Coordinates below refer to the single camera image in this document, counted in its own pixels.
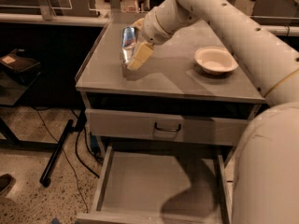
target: black handle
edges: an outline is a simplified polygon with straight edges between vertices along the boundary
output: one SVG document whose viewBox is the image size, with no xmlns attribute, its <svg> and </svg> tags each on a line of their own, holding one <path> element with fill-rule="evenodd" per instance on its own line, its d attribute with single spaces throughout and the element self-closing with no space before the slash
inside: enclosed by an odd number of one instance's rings
<svg viewBox="0 0 299 224">
<path fill-rule="evenodd" d="M 160 127 L 158 127 L 158 124 L 157 124 L 157 122 L 155 122 L 155 129 L 157 130 L 157 131 L 165 131 L 165 132 L 179 132 L 180 131 L 180 129 L 181 129 L 181 125 L 179 124 L 178 125 L 178 127 L 176 128 L 176 129 L 169 129 L 169 128 L 160 128 Z"/>
</svg>

